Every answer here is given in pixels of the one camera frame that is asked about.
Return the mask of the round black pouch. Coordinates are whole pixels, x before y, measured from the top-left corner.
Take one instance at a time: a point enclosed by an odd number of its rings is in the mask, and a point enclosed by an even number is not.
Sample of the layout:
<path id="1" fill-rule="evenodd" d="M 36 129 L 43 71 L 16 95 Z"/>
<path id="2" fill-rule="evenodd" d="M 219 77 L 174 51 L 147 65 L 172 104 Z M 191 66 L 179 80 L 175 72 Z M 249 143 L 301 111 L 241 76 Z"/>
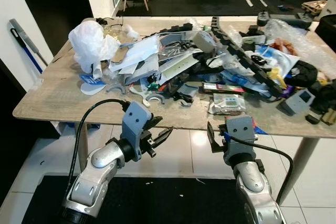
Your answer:
<path id="1" fill-rule="evenodd" d="M 289 76 L 285 79 L 288 85 L 293 87 L 307 88 L 316 82 L 318 76 L 318 70 L 312 64 L 305 61 L 297 61 L 292 70 L 290 70 Z"/>

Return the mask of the wooden pallet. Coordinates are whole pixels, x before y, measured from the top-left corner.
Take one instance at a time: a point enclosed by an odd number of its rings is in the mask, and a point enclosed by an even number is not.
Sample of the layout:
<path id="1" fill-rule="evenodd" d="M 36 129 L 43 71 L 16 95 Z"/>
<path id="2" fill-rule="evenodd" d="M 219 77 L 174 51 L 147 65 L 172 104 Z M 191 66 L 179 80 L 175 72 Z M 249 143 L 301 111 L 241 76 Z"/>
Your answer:
<path id="1" fill-rule="evenodd" d="M 326 0 L 319 0 L 319 1 L 309 1 L 306 3 L 301 4 L 302 10 L 305 11 L 305 13 L 317 17 L 321 15 L 322 10 L 326 7 L 327 1 Z"/>

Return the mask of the silver packet with white device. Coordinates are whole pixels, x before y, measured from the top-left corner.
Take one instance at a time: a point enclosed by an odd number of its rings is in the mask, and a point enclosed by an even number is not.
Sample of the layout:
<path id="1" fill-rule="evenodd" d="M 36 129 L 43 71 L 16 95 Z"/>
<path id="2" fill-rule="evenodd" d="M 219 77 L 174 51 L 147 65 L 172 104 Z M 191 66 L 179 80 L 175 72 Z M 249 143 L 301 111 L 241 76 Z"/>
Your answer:
<path id="1" fill-rule="evenodd" d="M 242 95 L 215 93 L 208 107 L 213 115 L 240 115 L 246 112 L 246 104 Z"/>

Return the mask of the small black block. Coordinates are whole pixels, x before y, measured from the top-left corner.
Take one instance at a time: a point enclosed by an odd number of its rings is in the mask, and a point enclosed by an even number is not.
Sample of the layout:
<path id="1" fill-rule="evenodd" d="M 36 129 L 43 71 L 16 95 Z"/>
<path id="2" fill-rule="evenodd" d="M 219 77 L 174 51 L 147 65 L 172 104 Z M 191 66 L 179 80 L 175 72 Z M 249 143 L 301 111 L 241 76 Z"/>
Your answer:
<path id="1" fill-rule="evenodd" d="M 307 114 L 304 118 L 312 125 L 318 125 L 320 123 L 320 120 L 317 117 L 312 116 L 312 114 Z"/>

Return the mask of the grey box with screen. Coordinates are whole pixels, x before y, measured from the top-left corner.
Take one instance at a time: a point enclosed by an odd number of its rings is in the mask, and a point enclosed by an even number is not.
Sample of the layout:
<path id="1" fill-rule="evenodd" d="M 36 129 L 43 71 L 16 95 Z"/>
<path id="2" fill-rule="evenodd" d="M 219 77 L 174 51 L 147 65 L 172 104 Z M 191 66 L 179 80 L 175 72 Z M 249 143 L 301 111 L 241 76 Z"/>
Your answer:
<path id="1" fill-rule="evenodd" d="M 302 89 L 283 100 L 279 106 L 286 114 L 293 116 L 309 109 L 315 98 L 308 89 Z"/>

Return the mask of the white plastic hook clamp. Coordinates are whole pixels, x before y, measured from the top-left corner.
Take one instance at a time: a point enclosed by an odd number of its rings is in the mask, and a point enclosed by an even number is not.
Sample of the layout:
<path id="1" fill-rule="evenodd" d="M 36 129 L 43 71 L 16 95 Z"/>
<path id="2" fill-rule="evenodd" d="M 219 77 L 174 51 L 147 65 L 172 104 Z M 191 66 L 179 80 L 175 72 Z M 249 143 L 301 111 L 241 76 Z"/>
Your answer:
<path id="1" fill-rule="evenodd" d="M 144 106 L 147 108 L 151 106 L 150 100 L 153 100 L 153 99 L 158 100 L 161 104 L 165 104 L 165 97 L 161 94 L 155 93 L 153 91 L 142 91 L 142 90 L 138 91 L 136 90 L 133 84 L 128 86 L 128 90 L 130 90 L 130 92 L 136 95 L 141 96 L 142 104 L 144 104 Z"/>

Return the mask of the white paper envelope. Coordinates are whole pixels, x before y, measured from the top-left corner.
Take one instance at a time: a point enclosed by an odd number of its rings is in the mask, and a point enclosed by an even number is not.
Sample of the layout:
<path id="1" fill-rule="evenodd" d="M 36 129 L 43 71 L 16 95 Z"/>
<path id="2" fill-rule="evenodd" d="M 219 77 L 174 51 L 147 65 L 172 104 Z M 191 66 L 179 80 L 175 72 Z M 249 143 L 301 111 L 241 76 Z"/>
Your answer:
<path id="1" fill-rule="evenodd" d="M 158 35 L 147 37 L 142 41 L 135 42 L 125 54 L 124 59 L 120 63 L 110 63 L 111 71 L 119 71 L 123 68 L 137 64 L 145 60 L 151 55 L 156 54 L 160 49 Z"/>

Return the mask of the light wooden table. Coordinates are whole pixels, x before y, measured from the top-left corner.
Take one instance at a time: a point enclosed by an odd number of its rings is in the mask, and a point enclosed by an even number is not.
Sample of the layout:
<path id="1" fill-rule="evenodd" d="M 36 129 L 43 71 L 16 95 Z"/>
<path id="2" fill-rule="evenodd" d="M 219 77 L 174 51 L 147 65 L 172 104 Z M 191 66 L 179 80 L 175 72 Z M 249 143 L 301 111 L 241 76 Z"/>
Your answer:
<path id="1" fill-rule="evenodd" d="M 120 94 L 117 90 L 94 95 L 81 92 L 81 68 L 74 61 L 69 42 L 58 52 L 57 61 L 29 88 L 14 116 L 32 122 L 79 122 L 87 109 L 104 99 L 140 100 L 139 95 Z M 205 181 L 231 179 L 232 169 L 222 154 L 212 154 L 206 137 L 206 124 L 221 125 L 223 118 L 208 114 L 209 100 L 199 97 L 192 106 L 180 102 L 153 101 L 150 111 L 163 119 L 153 133 L 172 127 L 166 143 L 157 149 L 154 158 L 144 155 L 138 162 L 127 163 L 117 173 L 127 177 L 182 177 Z M 279 149 L 293 157 L 296 181 L 283 207 L 318 209 L 336 208 L 336 126 L 324 123 L 311 125 L 302 115 L 287 116 L 276 104 L 246 101 L 247 112 L 264 131 L 261 145 Z M 67 175 L 74 152 L 74 131 L 53 143 L 40 142 L 29 155 L 12 188 L 13 193 L 32 195 L 43 175 Z"/>

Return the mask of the white plastic bag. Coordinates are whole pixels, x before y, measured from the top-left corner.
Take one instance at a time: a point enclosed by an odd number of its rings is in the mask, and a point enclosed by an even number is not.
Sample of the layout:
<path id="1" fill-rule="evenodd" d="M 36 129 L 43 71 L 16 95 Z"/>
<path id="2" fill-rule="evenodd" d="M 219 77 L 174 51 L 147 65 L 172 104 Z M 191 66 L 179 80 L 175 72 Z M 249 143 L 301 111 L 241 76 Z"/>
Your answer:
<path id="1" fill-rule="evenodd" d="M 110 61 L 120 47 L 120 42 L 104 33 L 103 26 L 95 20 L 85 20 L 69 33 L 69 41 L 75 50 L 74 60 L 84 73 L 95 79 L 102 76 L 101 61 Z"/>

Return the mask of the clear bubble wrap bag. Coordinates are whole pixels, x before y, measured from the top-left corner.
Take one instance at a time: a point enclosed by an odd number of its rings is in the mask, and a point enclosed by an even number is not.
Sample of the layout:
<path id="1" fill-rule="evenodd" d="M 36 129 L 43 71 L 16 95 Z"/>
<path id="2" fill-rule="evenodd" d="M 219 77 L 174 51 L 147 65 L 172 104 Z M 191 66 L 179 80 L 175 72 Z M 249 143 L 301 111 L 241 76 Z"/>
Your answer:
<path id="1" fill-rule="evenodd" d="M 273 48 L 297 56 L 329 79 L 336 79 L 336 54 L 317 33 L 290 26 L 278 19 L 268 21 L 263 30 Z"/>

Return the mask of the grey roll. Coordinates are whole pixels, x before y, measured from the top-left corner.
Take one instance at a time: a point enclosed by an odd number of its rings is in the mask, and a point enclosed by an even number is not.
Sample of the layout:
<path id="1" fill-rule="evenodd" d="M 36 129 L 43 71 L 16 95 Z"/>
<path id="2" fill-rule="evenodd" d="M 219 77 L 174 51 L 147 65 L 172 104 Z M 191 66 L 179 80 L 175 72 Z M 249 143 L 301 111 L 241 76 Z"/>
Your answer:
<path id="1" fill-rule="evenodd" d="M 200 30 L 195 33 L 192 42 L 195 47 L 202 50 L 203 53 L 212 53 L 216 49 L 216 42 L 208 32 Z"/>

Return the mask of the blue white paper label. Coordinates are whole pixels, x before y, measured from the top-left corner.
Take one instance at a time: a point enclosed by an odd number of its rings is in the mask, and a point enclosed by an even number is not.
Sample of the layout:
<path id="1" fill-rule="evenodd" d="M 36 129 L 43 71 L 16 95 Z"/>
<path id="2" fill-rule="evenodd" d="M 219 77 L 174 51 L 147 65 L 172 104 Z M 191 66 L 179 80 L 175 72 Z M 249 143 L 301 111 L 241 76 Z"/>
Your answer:
<path id="1" fill-rule="evenodd" d="M 107 85 L 103 80 L 94 78 L 91 74 L 80 74 L 79 77 L 82 80 L 81 92 L 89 96 L 100 92 Z"/>

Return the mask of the black floor mat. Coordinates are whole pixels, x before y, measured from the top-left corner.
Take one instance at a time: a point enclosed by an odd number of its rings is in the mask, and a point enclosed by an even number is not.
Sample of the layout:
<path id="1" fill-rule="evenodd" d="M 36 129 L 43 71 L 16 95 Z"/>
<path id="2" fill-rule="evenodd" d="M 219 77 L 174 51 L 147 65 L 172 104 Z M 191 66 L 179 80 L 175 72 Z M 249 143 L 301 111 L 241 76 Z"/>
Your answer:
<path id="1" fill-rule="evenodd" d="M 87 224 L 247 224 L 234 180 L 115 177 Z"/>

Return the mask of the blue white plastic packet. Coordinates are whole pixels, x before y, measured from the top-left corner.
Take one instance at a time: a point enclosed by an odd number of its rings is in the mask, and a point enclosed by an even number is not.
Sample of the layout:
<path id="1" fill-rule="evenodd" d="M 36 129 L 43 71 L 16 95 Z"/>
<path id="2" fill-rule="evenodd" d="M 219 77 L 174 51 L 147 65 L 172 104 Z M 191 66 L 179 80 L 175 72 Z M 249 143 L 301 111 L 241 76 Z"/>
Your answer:
<path id="1" fill-rule="evenodd" d="M 300 58 L 294 55 L 286 54 L 278 49 L 274 49 L 268 45 L 256 45 L 255 54 L 259 54 L 266 63 L 262 68 L 271 69 L 278 68 L 279 74 L 285 78 Z"/>

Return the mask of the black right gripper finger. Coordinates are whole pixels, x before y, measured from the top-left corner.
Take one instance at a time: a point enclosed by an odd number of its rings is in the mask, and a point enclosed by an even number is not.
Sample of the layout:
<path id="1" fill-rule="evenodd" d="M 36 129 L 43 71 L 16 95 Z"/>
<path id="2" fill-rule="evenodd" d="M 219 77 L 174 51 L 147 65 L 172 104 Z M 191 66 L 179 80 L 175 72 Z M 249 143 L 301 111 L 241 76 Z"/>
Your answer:
<path id="1" fill-rule="evenodd" d="M 223 152 L 223 146 L 219 145 L 215 141 L 215 131 L 213 130 L 212 125 L 209 122 L 207 123 L 207 136 L 208 136 L 209 146 L 211 147 L 211 152 L 213 154 Z"/>

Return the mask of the flat red black box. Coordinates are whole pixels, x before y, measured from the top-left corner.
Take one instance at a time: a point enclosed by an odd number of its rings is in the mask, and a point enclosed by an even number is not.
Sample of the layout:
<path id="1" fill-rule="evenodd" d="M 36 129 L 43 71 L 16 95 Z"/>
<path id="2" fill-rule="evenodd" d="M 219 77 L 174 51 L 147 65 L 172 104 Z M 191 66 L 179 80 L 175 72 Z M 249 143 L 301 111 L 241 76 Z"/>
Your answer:
<path id="1" fill-rule="evenodd" d="M 203 82 L 202 91 L 204 93 L 242 94 L 245 90 L 242 87 L 230 86 L 221 83 Z"/>

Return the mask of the brass cylinder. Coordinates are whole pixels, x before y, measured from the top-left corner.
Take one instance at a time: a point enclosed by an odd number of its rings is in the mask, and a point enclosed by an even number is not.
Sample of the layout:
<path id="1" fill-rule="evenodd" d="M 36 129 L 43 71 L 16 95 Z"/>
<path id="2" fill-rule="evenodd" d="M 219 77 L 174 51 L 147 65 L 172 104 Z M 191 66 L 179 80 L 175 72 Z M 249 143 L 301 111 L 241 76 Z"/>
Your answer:
<path id="1" fill-rule="evenodd" d="M 325 114 L 321 116 L 321 121 L 327 125 L 333 125 L 336 122 L 336 111 L 329 109 Z"/>

